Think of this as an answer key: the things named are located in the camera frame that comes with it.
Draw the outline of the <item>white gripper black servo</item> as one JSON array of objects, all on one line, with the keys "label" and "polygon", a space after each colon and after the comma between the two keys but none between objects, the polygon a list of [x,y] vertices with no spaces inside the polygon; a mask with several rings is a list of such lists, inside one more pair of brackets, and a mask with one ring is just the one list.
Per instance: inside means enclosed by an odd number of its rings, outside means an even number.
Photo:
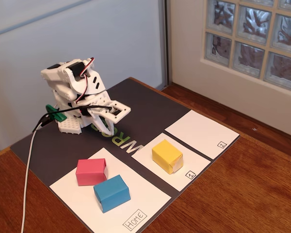
[{"label": "white gripper black servo", "polygon": [[[79,101],[79,106],[88,106],[88,105],[101,105],[101,106],[110,106],[111,98],[108,94],[102,93],[99,95],[90,95]],[[81,116],[91,116],[91,122],[95,127],[102,133],[106,135],[113,135],[114,124],[108,119],[110,117],[110,110],[106,108],[92,108],[86,110],[79,110],[79,117]]]}]

